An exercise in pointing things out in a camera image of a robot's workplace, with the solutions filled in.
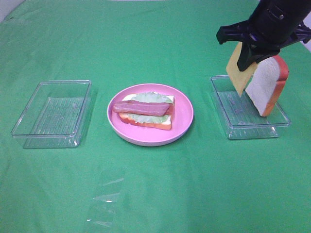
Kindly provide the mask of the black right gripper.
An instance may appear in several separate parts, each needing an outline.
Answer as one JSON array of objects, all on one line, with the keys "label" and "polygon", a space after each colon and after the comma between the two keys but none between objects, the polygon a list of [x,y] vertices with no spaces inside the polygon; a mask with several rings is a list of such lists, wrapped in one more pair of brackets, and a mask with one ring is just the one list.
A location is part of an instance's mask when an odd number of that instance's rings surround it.
[{"label": "black right gripper", "polygon": [[228,26],[221,26],[216,34],[219,44],[228,41],[242,42],[237,61],[239,71],[245,71],[253,63],[278,55],[281,48],[311,39],[311,29],[303,22],[291,27],[273,22],[252,22],[245,20]]}]

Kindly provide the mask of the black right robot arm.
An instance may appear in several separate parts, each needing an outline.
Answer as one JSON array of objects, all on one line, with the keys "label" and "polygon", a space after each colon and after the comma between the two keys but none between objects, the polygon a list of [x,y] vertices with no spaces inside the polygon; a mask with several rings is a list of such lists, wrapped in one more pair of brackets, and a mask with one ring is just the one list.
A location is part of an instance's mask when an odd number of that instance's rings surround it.
[{"label": "black right robot arm", "polygon": [[278,55],[283,47],[308,43],[311,30],[303,20],[310,11],[309,0],[261,0],[248,20],[221,26],[216,37],[219,44],[242,43],[237,66],[245,71],[252,63]]}]

